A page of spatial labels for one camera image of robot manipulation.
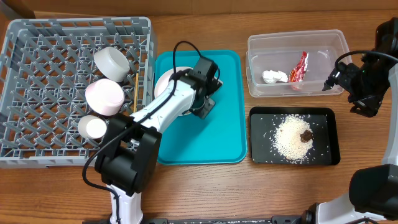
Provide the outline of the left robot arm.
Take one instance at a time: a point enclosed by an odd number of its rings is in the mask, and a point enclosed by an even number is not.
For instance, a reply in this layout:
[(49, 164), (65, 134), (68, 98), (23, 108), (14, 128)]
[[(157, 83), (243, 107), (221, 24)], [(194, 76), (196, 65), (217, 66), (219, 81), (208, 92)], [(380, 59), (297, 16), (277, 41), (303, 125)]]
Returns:
[(219, 75), (214, 61), (200, 57), (193, 68), (175, 70), (167, 88), (145, 108), (109, 120), (95, 161), (103, 189), (111, 194), (109, 223), (141, 222), (141, 192), (154, 173), (163, 132), (186, 112), (207, 116), (215, 105), (210, 97), (222, 86)]

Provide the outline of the small pink plate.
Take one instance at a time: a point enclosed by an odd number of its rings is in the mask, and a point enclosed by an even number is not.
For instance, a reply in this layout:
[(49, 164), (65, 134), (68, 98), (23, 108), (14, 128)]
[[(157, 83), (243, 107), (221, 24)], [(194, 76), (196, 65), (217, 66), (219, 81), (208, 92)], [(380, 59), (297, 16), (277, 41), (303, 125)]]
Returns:
[(124, 103), (123, 89), (110, 79), (100, 79), (89, 84), (85, 90), (88, 106), (101, 115), (112, 116)]

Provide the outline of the grey round bowl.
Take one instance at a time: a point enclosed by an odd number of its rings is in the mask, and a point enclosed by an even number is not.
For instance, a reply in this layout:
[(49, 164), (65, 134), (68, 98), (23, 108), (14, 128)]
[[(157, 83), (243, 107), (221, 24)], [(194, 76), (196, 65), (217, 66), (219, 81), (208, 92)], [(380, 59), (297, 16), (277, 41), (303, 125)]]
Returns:
[(98, 70), (114, 82), (122, 82), (130, 70), (128, 59), (114, 47), (99, 50), (93, 58)]

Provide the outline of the large white round plate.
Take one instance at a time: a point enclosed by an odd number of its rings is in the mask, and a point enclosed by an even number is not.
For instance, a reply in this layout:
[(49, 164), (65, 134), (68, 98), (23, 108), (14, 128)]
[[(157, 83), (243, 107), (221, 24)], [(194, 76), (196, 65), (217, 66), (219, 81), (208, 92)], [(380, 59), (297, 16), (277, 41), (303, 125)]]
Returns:
[[(184, 70), (193, 70), (193, 68), (192, 67), (177, 67), (176, 68), (177, 72), (184, 71)], [(170, 70), (166, 71), (163, 75), (161, 75), (160, 78), (157, 80), (157, 82), (155, 84), (155, 89), (154, 89), (155, 98), (160, 96), (167, 89), (167, 87), (169, 85), (169, 79), (173, 73), (174, 73), (174, 70), (171, 68)], [(219, 89), (222, 86), (222, 84), (223, 84), (222, 81), (218, 81), (217, 89)], [(156, 112), (156, 115), (159, 115), (158, 112), (161, 112), (161, 110), (159, 109)], [(181, 114), (179, 114), (179, 116), (185, 116), (188, 114), (191, 114), (190, 110), (183, 111)]]

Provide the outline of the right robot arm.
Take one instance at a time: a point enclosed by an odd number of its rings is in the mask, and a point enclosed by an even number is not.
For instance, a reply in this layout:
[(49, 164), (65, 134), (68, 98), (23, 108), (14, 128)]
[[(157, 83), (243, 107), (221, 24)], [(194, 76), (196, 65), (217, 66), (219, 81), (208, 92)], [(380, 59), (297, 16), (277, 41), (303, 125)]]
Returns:
[(304, 211), (299, 223), (378, 223), (397, 219), (397, 18), (376, 29), (372, 50), (360, 50), (363, 65), (345, 64), (339, 56), (324, 90), (339, 85), (349, 93), (352, 113), (377, 115), (387, 90), (392, 94), (389, 137), (381, 165), (354, 173), (348, 193)]

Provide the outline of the red snack wrapper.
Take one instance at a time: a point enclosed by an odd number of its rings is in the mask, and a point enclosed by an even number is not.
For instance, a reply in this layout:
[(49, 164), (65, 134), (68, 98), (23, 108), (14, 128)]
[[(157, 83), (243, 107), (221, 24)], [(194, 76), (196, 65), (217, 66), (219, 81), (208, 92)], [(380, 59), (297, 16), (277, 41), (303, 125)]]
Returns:
[(301, 90), (304, 76), (307, 72), (308, 66), (308, 53), (302, 52), (302, 56), (298, 64), (292, 69), (289, 75), (289, 83), (292, 83), (293, 90)]

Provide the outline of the white plastic cup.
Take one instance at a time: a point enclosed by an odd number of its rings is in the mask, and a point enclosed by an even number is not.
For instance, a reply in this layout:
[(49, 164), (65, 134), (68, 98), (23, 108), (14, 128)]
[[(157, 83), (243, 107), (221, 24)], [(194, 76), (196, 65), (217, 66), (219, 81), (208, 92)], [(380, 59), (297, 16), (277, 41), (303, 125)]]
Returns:
[(102, 119), (93, 115), (84, 116), (78, 122), (78, 133), (83, 138), (102, 138), (105, 135), (106, 130), (106, 123)]

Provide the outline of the clear plastic wrap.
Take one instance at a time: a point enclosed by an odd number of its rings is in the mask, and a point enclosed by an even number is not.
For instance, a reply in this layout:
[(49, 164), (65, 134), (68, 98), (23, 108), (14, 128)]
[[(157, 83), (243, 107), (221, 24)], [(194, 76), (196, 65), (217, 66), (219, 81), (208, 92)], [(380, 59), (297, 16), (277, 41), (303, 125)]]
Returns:
[(277, 82), (287, 83), (289, 80), (286, 73), (281, 71), (273, 71), (273, 70), (263, 71), (262, 78), (267, 84), (273, 84)]

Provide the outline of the white rice pile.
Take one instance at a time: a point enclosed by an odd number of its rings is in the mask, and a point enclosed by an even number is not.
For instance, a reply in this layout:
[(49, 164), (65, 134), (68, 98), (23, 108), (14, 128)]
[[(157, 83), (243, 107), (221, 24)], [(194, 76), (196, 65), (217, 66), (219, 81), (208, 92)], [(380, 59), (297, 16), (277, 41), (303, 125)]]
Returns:
[[(261, 121), (260, 151), (263, 163), (330, 165), (328, 122), (321, 114), (266, 114)], [(313, 133), (309, 142), (301, 142), (305, 130)]]

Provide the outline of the brown food scrap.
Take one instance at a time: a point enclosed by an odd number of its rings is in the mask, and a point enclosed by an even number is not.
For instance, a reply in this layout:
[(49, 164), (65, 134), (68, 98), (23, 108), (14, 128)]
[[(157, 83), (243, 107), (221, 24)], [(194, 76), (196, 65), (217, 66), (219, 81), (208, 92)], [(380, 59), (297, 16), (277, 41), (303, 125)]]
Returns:
[(301, 142), (309, 142), (313, 139), (313, 133), (309, 130), (305, 130), (302, 134), (300, 134)]

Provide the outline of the wooden chopstick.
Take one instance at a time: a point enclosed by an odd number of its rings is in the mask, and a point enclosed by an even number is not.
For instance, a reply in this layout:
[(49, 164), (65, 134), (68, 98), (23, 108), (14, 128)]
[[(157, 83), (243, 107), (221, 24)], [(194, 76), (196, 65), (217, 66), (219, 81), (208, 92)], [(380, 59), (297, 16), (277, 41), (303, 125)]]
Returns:
[(137, 100), (138, 100), (138, 94), (139, 94), (139, 73), (136, 73), (135, 76), (135, 85), (134, 85), (134, 107), (133, 107), (133, 113), (137, 111)]

